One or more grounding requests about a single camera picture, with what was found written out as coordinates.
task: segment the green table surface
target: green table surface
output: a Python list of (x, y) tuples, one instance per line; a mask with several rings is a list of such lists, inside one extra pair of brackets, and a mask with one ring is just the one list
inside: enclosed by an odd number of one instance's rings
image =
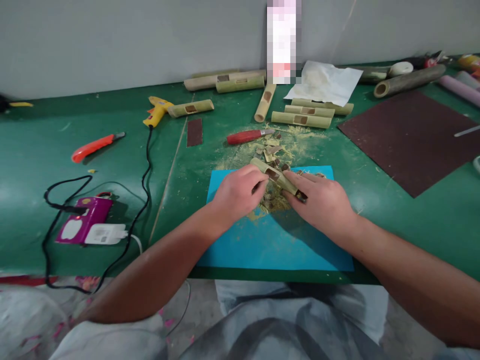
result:
[[(291, 85), (277, 86), (271, 111), (283, 111)], [(350, 103), (351, 115), (336, 116), (327, 130), (311, 129), (298, 135), (282, 133), (282, 142), (293, 154), (292, 166), (331, 165), (335, 179), (345, 188), (352, 207), (362, 216), (420, 248), (438, 256), (480, 281), (480, 175), (471, 163), (413, 199), (337, 128), (337, 125), (378, 104), (373, 85), (359, 84)], [(419, 89), (476, 122), (480, 109), (432, 83)], [(0, 270), (8, 273), (43, 274), (41, 241), (56, 211), (43, 194), (51, 184), (97, 172), (83, 196), (111, 191), (117, 197), (107, 222), (129, 226), (144, 204), (141, 176), (147, 168), (145, 144), (148, 129), (142, 124), (150, 108), (148, 96), (174, 104), (211, 99), (215, 110), (177, 119), (166, 115), (154, 129), (150, 147), (153, 171), (148, 186), (152, 202), (135, 227), (144, 247), (159, 241), (207, 198), (212, 170), (238, 169), (255, 152), (255, 144), (230, 146), (227, 135), (262, 129), (254, 121), (262, 89), (218, 94), (195, 93), (183, 84), (166, 84), (32, 101), (32, 108), (15, 108), (0, 115)], [(187, 147), (187, 121), (202, 118), (203, 144)], [(99, 150), (84, 163), (71, 161), (74, 150), (109, 134), (126, 137)], [(80, 183), (62, 185), (51, 200), (62, 202)], [(65, 215), (57, 226), (63, 224)], [(99, 276), (124, 249), (114, 246), (57, 244), (48, 251), (55, 275)], [(138, 255), (132, 243), (124, 260), (109, 275), (118, 274)], [(318, 283), (374, 284), (376, 278), (358, 261), (354, 272), (284, 271), (196, 267), (192, 277)]]

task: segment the gray wall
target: gray wall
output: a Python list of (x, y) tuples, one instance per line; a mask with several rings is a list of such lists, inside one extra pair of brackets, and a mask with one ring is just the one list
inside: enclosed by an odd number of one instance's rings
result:
[[(480, 52), (478, 0), (303, 0), (304, 60)], [(59, 97), (264, 68), (266, 0), (0, 0), (0, 93)]]

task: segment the yellow glue gun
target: yellow glue gun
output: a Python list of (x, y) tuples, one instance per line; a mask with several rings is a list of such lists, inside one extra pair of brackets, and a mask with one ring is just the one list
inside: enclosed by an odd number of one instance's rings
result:
[(150, 116), (143, 120), (143, 123), (148, 127), (152, 125), (155, 128), (173, 104), (156, 96), (150, 96), (148, 100), (150, 100), (150, 103), (155, 107), (148, 111)]

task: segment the white tissue paper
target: white tissue paper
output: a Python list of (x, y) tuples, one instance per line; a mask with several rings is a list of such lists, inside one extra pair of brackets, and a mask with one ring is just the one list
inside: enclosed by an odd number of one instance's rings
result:
[(307, 61), (301, 71), (301, 84), (294, 85), (284, 99), (309, 99), (345, 106), (363, 71), (339, 69), (332, 64)]

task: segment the sandpaper strip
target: sandpaper strip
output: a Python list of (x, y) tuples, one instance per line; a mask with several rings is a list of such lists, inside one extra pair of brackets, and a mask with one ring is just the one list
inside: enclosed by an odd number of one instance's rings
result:
[(190, 120), (186, 129), (186, 147), (200, 145), (204, 142), (202, 119)]
[(405, 92), (338, 128), (413, 198), (480, 155), (477, 125), (423, 95)]

